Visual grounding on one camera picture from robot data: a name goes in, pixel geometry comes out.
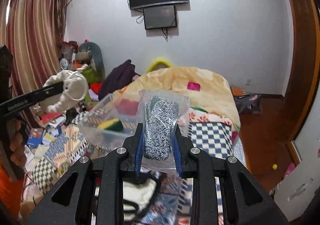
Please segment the person's left hand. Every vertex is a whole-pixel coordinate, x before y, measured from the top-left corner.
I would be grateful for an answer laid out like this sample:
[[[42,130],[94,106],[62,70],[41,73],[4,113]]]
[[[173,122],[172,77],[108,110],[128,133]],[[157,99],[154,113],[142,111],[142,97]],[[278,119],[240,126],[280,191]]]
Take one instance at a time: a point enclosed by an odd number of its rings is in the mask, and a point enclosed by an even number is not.
[[[24,167],[27,157],[24,154],[23,137],[20,133],[21,124],[17,119],[7,122],[7,130],[10,138],[11,161],[20,167]]]

